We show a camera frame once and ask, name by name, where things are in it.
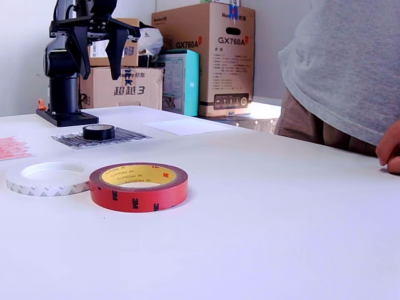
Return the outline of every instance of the human hand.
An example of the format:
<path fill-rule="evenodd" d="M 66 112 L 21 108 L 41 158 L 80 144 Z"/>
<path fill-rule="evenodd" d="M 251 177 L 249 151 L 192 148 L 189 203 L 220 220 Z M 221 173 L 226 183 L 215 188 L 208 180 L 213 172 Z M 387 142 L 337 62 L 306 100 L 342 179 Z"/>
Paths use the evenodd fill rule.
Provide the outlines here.
<path fill-rule="evenodd" d="M 400 121 L 386 131 L 376 148 L 376 155 L 391 174 L 400 174 Z"/>

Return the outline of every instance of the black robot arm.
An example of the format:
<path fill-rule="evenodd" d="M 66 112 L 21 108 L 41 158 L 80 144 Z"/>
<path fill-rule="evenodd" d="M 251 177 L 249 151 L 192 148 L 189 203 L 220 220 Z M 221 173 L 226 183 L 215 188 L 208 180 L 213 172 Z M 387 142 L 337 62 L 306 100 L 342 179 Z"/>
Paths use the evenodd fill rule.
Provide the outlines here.
<path fill-rule="evenodd" d="M 126 41 L 137 42 L 138 27 L 112 18 L 117 0 L 57 0 L 44 70 L 50 78 L 50 103 L 47 111 L 37 113 L 58 127 L 98 123 L 98 118 L 78 109 L 78 80 L 91 72 L 88 46 L 109 40 L 106 52 L 111 76 L 121 75 L 121 59 Z M 71 11 L 76 17 L 71 18 Z"/>

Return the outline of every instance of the electrical tape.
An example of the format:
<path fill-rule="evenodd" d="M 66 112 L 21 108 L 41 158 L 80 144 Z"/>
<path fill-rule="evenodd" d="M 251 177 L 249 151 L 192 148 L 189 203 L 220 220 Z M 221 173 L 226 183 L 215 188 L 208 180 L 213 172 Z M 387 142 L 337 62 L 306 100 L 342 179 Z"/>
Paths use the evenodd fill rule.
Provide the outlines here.
<path fill-rule="evenodd" d="M 83 127 L 83 138 L 88 141 L 106 141 L 115 138 L 115 127 L 112 125 L 89 125 Z"/>

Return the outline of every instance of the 3m tape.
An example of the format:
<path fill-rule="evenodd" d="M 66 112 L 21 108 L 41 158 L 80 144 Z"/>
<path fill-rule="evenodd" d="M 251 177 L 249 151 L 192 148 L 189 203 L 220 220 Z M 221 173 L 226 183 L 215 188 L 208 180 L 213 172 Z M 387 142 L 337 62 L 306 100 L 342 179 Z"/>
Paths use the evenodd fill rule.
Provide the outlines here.
<path fill-rule="evenodd" d="M 120 186 L 129 183 L 153 183 L 158 186 Z M 94 203 L 125 213 L 173 208 L 188 197 L 188 174 L 163 164 L 139 162 L 103 167 L 90 175 L 90 185 Z"/>
<path fill-rule="evenodd" d="M 29 179 L 33 174 L 46 171 L 74 171 L 69 179 L 48 181 Z M 6 175 L 7 187 L 27 196 L 57 197 L 83 193 L 90 190 L 89 172 L 85 166 L 69 162 L 45 162 L 23 169 L 16 169 Z"/>

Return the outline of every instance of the white wall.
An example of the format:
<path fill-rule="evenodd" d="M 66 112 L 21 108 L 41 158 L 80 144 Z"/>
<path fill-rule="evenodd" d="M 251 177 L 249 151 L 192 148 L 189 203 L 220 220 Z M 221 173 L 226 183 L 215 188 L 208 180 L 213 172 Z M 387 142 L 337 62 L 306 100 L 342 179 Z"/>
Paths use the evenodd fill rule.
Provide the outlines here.
<path fill-rule="evenodd" d="M 47 98 L 43 73 L 44 49 L 56 0 L 0 2 L 0 116 L 34 113 L 39 98 Z M 151 23 L 156 0 L 119 0 L 113 14 Z"/>
<path fill-rule="evenodd" d="M 157 11 L 181 8 L 182 6 L 199 4 L 200 0 L 157 0 Z"/>
<path fill-rule="evenodd" d="M 286 87 L 281 77 L 278 52 L 294 37 L 301 19 L 315 0 L 241 0 L 256 10 L 256 70 L 254 95 L 281 99 Z"/>

